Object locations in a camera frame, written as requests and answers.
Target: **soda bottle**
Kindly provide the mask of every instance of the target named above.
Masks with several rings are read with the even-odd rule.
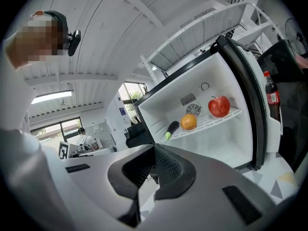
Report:
[[[266,79],[265,92],[269,103],[270,116],[280,121],[280,97],[277,85],[270,77],[270,72],[263,73]]]

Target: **refrigerator door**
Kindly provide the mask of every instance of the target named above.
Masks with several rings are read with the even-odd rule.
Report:
[[[280,142],[280,122],[270,117],[265,94],[265,79],[256,59],[236,41],[221,36],[211,47],[218,51],[235,75],[249,111],[253,132],[252,166],[260,169],[266,152],[277,152]]]

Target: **red apple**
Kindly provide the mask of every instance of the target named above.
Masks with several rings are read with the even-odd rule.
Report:
[[[229,113],[230,102],[227,97],[219,96],[208,102],[208,109],[215,117],[224,117]]]

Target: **light fixture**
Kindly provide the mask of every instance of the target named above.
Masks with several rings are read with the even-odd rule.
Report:
[[[43,102],[43,101],[47,101],[47,100],[51,100],[51,99],[56,99],[56,98],[69,97],[69,96],[72,96],[72,91],[71,90],[53,92],[53,93],[37,96],[32,101],[31,104],[40,103],[40,102]]]

